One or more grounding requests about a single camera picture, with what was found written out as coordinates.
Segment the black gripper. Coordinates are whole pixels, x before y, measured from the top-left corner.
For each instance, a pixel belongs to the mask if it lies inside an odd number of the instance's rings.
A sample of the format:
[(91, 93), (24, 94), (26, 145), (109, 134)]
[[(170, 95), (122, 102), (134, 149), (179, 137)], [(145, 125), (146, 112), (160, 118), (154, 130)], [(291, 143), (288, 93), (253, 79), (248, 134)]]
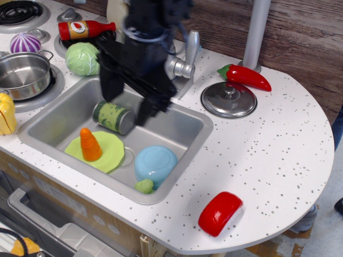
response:
[(126, 37), (124, 43), (99, 37), (100, 84), (107, 102), (123, 93), (124, 84), (144, 97), (136, 120), (144, 126), (159, 111), (167, 111), (176, 88), (165, 72), (169, 42), (139, 41)]

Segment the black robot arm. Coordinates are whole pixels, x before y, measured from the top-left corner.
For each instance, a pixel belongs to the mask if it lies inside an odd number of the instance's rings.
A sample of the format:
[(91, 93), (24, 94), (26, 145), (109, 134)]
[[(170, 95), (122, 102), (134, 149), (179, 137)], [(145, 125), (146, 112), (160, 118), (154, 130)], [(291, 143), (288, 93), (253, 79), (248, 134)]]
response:
[(176, 31), (184, 31), (182, 21), (189, 18), (192, 6), (192, 1), (130, 1), (122, 23), (124, 42), (105, 37), (96, 41), (102, 96), (111, 101), (123, 93), (124, 85), (143, 96), (138, 126), (159, 111), (165, 112), (176, 94), (165, 62)]

